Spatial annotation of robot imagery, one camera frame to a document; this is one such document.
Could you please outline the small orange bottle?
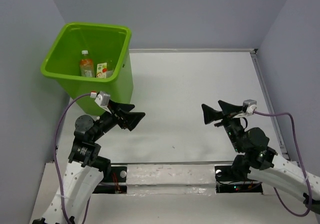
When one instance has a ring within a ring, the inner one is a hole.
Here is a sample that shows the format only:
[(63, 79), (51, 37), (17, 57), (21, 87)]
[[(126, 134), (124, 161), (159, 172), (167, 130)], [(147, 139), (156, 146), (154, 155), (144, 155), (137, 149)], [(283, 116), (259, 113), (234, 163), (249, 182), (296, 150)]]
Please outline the small orange bottle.
[(104, 62), (104, 63), (100, 63), (100, 64), (97, 64), (97, 67), (96, 67), (96, 77), (97, 78), (107, 78), (107, 70), (108, 70), (108, 63), (107, 62)]

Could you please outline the orange drink bottle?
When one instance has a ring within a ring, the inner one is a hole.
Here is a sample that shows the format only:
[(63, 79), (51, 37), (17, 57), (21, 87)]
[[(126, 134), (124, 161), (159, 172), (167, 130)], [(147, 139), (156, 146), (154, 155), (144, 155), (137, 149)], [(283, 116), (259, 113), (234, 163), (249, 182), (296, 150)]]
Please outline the orange drink bottle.
[(82, 77), (95, 77), (95, 71), (94, 71), (94, 63), (92, 59), (89, 56), (88, 50), (82, 50), (81, 51), (81, 61), (79, 64), (80, 72)]

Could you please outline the clear bottle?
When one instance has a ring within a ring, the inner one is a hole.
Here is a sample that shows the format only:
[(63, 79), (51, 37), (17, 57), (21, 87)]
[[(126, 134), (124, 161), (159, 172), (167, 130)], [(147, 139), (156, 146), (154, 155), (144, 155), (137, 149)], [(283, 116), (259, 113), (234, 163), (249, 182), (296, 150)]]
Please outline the clear bottle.
[(111, 59), (109, 59), (109, 60), (107, 60), (106, 61), (106, 63), (107, 63), (107, 65), (106, 65), (106, 76), (107, 77), (110, 77), (110, 76), (112, 76), (112, 74), (114, 73), (114, 70), (115, 70), (115, 66), (116, 66), (116, 64), (114, 63), (114, 61), (113, 60), (111, 60)]

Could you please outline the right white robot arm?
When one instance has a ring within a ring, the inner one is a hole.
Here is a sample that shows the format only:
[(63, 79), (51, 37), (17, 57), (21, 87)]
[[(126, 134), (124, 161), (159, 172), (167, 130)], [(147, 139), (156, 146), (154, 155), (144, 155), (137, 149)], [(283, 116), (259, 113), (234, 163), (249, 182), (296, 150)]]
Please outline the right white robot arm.
[(301, 201), (306, 211), (319, 213), (320, 178), (306, 171), (302, 160), (294, 164), (268, 144), (270, 139), (262, 129), (248, 129), (242, 126), (254, 114), (260, 115), (255, 100), (245, 100), (241, 106), (219, 100), (221, 110), (202, 104), (203, 118), (206, 125), (213, 123), (215, 127), (223, 127), (237, 156), (230, 174), (236, 180), (253, 179), (274, 188), (275, 192), (283, 191)]

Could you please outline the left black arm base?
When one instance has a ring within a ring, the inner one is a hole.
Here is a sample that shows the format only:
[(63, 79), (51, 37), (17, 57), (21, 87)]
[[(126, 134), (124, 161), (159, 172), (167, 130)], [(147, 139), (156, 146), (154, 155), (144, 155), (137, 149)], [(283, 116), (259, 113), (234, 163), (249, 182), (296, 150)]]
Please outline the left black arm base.
[(126, 194), (127, 169), (126, 165), (112, 165), (110, 174), (102, 179), (93, 194)]

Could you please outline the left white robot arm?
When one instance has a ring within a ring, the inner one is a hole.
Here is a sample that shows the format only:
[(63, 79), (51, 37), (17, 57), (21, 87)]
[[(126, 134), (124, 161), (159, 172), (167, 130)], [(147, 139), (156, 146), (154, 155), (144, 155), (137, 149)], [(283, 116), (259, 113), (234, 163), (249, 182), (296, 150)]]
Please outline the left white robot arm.
[(74, 140), (64, 174), (57, 167), (58, 189), (43, 215), (33, 223), (78, 223), (86, 213), (95, 188), (109, 179), (111, 162), (99, 156), (102, 136), (119, 126), (132, 131), (145, 117), (144, 112), (133, 112), (133, 104), (109, 101), (105, 112), (93, 119), (82, 115), (75, 121)]

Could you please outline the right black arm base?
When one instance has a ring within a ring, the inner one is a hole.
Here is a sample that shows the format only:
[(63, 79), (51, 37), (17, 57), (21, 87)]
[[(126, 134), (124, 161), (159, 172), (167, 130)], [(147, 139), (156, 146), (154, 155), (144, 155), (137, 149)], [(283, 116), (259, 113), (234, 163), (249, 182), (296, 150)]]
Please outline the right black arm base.
[(230, 165), (214, 167), (216, 193), (260, 193), (263, 194), (262, 183), (257, 180), (236, 177)]

